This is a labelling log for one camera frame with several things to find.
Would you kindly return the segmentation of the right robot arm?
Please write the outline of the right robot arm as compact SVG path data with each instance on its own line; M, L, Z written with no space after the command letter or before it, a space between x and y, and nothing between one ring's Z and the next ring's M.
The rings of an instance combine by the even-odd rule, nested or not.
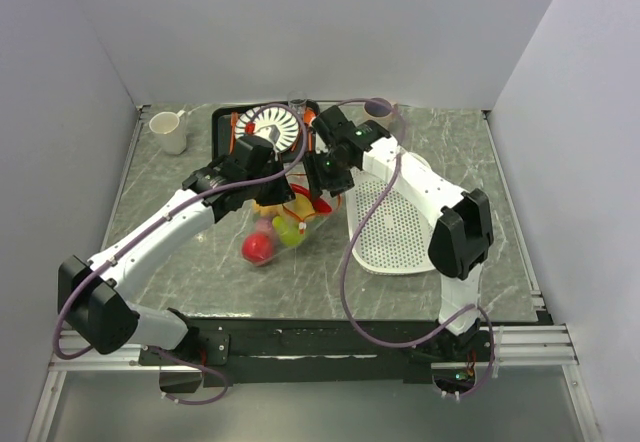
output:
M327 192L341 195L354 186L352 169L373 176L387 191L396 191L432 227L426 249L441 277L437 336L439 352L460 360L473 346L469 331L480 313L480 274L494 242L490 201L445 180L401 145L405 130L391 133L367 120L355 125L333 105L311 126L323 143L321 151L303 158L312 198Z

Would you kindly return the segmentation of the red apple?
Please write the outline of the red apple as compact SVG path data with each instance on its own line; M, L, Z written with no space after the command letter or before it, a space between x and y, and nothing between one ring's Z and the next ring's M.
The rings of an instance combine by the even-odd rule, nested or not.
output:
M274 253L275 246L271 238L261 232L248 235L241 247L243 258L255 266L261 266L270 262Z

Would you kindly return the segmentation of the green pear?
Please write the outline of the green pear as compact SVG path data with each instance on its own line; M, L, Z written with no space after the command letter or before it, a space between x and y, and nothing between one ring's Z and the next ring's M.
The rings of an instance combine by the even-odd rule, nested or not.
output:
M300 231L298 223L290 222L282 216L275 216L272 225L280 243L285 247L297 247L306 237L306 234Z

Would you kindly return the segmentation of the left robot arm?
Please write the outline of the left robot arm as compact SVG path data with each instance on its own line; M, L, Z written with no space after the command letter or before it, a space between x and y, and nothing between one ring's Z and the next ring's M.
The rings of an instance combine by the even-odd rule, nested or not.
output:
M189 239L248 200L280 204L294 193L283 163L268 140L244 135L231 153L192 172L152 217L128 236L84 262L76 256L59 268L59 314L98 353L129 342L163 349L184 364L199 340L186 317L134 303L154 272Z

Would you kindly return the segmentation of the purple onion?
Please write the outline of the purple onion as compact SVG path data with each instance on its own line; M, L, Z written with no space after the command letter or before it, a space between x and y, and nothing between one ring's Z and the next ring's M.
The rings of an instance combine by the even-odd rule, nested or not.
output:
M264 233L269 237L274 235L273 225L270 219L260 218L254 224L256 232Z

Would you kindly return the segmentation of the clear zip top bag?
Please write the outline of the clear zip top bag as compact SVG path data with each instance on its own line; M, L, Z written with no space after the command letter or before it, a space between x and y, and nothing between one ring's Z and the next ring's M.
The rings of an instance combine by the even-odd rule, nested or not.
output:
M344 201L342 195L332 196L327 191L312 199L302 172L294 172L287 181L295 195L292 201L272 206L252 202L252 224L244 231L241 255L253 266L267 265L302 245L339 211Z

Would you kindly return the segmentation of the orange fruit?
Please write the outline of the orange fruit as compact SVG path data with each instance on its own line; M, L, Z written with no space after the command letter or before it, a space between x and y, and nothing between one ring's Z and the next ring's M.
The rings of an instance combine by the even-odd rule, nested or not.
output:
M263 206L254 202L252 208L254 213L261 218L273 218L278 215L279 205Z

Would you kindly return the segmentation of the yellow lemon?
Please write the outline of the yellow lemon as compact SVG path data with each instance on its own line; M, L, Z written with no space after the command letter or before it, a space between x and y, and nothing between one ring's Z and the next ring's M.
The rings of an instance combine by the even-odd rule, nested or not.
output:
M313 216L315 214L313 203L303 194L297 194L296 198L293 201L286 203L284 207L300 219L305 219L306 217Z

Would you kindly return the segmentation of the red chili pepper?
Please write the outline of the red chili pepper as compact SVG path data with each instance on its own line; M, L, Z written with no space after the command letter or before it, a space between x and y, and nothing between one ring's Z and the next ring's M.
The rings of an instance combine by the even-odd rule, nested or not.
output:
M329 214L333 211L331 205L321 197L313 199L311 196L311 192L308 188L298 184L292 184L291 188L293 189L296 195L303 194L313 203L313 206L315 208L315 214Z

